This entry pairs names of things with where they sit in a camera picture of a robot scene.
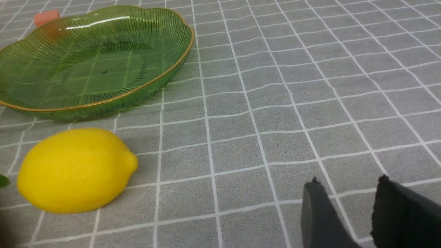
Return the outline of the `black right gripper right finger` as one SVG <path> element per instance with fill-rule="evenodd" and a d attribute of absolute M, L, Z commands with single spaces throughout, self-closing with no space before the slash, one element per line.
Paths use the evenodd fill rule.
<path fill-rule="evenodd" d="M 440 204 L 382 175 L 378 179 L 371 236 L 377 248 L 439 248 Z"/>

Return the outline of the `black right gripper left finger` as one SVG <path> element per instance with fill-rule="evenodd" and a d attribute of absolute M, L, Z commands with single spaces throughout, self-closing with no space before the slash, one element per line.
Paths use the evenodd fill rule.
<path fill-rule="evenodd" d="M 341 223 L 329 196 L 316 177 L 303 187 L 301 214 L 304 248 L 359 248 Z"/>

